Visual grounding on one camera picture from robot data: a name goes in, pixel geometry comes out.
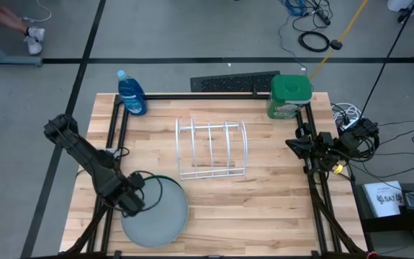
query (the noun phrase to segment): yellow pole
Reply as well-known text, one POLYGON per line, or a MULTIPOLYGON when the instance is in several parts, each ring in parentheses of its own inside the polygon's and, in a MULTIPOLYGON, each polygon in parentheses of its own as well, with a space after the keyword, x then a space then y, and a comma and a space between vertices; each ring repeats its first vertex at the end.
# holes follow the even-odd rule
MULTIPOLYGON (((352 20, 351 22, 349 22, 348 27, 344 30, 344 33, 341 35, 341 37, 339 37, 338 39, 339 42, 344 40, 344 37, 351 31, 352 25, 354 25, 354 22, 359 17, 360 13, 364 9, 367 2, 368 0, 364 0, 362 4, 360 5, 360 7, 357 9, 357 13, 354 15, 354 17, 352 17, 352 20)), ((330 52, 327 54, 327 56, 322 60, 322 62, 319 63, 319 65, 317 66, 315 71, 312 73, 312 75, 310 75, 310 78, 309 78, 310 80, 312 80, 312 78, 318 73, 318 71, 322 68, 323 64, 327 61, 327 59, 329 59, 329 57, 331 57, 331 55, 333 55, 333 53, 334 51, 333 49, 331 49, 330 52)))

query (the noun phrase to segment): white wire dish rack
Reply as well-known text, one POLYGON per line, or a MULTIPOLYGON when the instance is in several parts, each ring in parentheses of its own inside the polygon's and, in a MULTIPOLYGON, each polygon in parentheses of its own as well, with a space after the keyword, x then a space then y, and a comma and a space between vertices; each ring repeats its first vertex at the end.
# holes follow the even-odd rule
POLYGON ((187 179, 199 179, 199 178, 214 178, 214 177, 226 177, 226 176, 244 176, 245 169, 248 159, 248 142, 247 142, 247 132, 245 128, 245 122, 240 121, 235 124, 228 124, 224 121, 222 125, 211 125, 210 122, 207 125, 195 126, 194 119, 190 119, 189 126, 181 126, 179 119, 176 118, 176 159, 178 160, 179 175, 181 180, 187 179), (214 169, 214 154, 213 154, 213 144, 212 144, 212 129, 222 128, 225 133, 225 146, 226 146, 226 164, 223 169, 214 169), (242 167, 231 167, 231 144, 230 144, 230 131, 237 129, 241 132, 241 137, 243 141, 243 164, 242 167), (208 131, 208 142, 210 145, 210 168, 208 171, 198 171, 197 170, 197 155, 196 155, 196 131, 205 130, 208 131), (183 172, 181 166, 180 150, 179 150, 179 138, 181 131, 190 131, 191 141, 192 141, 192 157, 193 157, 193 167, 194 172, 183 172))

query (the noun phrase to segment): blue bottle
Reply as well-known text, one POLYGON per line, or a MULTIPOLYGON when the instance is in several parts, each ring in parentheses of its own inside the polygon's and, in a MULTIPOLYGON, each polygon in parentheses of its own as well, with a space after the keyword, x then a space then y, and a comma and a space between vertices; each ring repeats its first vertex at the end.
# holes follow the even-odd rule
POLYGON ((125 108, 131 115, 144 115, 148 111, 146 95, 140 84, 131 76, 127 76, 124 71, 117 72, 119 76, 119 95, 125 108))

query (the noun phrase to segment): butcher block tabletop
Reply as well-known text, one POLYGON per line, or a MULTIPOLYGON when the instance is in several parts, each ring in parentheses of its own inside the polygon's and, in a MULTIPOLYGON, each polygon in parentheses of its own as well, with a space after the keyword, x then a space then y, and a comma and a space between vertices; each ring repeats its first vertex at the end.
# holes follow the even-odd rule
MULTIPOLYGON (((86 139, 98 149, 106 145, 114 97, 115 94, 96 95, 86 139)), ((337 136, 328 94, 314 93, 311 105, 317 131, 337 136)), ((113 147, 120 133, 122 107, 113 147)), ((115 250, 121 250, 123 255, 310 255, 311 250, 320 251, 304 163, 285 145, 285 140, 295 138, 296 119, 269 119, 266 100, 255 99, 150 100, 148 107, 142 117, 129 116, 124 146, 130 154, 122 158, 122 172, 128 176, 144 170, 174 179, 186 192, 189 218, 174 242, 155 249, 130 242, 122 230, 120 213, 114 213, 109 254, 115 250), (189 126, 191 118, 196 126, 243 120, 248 138, 246 174, 181 180, 176 159, 176 118, 181 126, 189 126)), ((224 136, 223 131, 212 132, 214 169, 224 168, 226 163, 224 136)), ((190 132, 182 131, 179 137, 183 172, 193 171, 190 132)), ((210 170, 208 132, 197 130, 195 137, 198 171, 210 170)), ((238 130, 231 130, 231 167, 242 167, 241 137, 238 130)), ((366 249, 350 182, 331 174, 328 186, 336 219, 353 241, 366 249)), ((81 172, 76 178, 61 251, 72 246, 90 223, 95 198, 89 174, 81 172)), ((103 221, 96 250, 100 247, 103 221)), ((328 248, 333 250, 325 219, 324 226, 328 248)))

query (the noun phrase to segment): sneaker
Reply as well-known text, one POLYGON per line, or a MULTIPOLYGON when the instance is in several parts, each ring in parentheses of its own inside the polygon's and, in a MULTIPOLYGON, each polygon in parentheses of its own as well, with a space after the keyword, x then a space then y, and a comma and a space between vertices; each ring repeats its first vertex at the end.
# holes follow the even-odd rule
POLYGON ((27 49, 30 55, 36 55, 42 51, 42 45, 33 37, 27 36, 24 41, 27 42, 27 49))
POLYGON ((27 29, 27 33, 29 34, 30 37, 33 37, 38 42, 42 42, 43 36, 45 35, 45 29, 37 28, 37 27, 29 27, 29 29, 27 29))

